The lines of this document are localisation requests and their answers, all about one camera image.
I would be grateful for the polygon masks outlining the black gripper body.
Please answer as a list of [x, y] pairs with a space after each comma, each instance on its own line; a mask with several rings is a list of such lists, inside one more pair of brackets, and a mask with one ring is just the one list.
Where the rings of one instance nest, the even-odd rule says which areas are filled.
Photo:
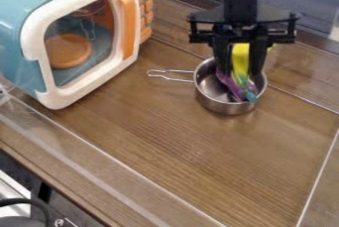
[[299, 13], [258, 0], [223, 0], [214, 9], [188, 16], [190, 42], [211, 44], [214, 38], [222, 37], [228, 43], [291, 44], [299, 18]]

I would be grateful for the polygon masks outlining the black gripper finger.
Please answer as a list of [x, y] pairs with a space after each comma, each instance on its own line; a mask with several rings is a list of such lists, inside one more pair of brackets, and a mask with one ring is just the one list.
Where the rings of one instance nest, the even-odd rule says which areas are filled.
[[212, 28], [212, 50], [216, 68], [222, 75], [230, 76], [232, 70], [232, 34], [226, 26]]
[[260, 74], [268, 47], [270, 47], [268, 37], [256, 36], [254, 41], [251, 42], [251, 49], [250, 49], [250, 74], [251, 75]]

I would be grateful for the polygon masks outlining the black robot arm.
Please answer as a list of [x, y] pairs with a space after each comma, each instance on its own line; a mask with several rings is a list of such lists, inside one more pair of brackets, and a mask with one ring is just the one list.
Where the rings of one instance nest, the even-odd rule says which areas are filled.
[[190, 42], [210, 45], [222, 75], [230, 75], [235, 68], [236, 44], [248, 44], [247, 73], [256, 75], [263, 69], [267, 49], [275, 44], [295, 43], [299, 18], [296, 12], [270, 7], [259, 0], [223, 0], [211, 10], [188, 16]]

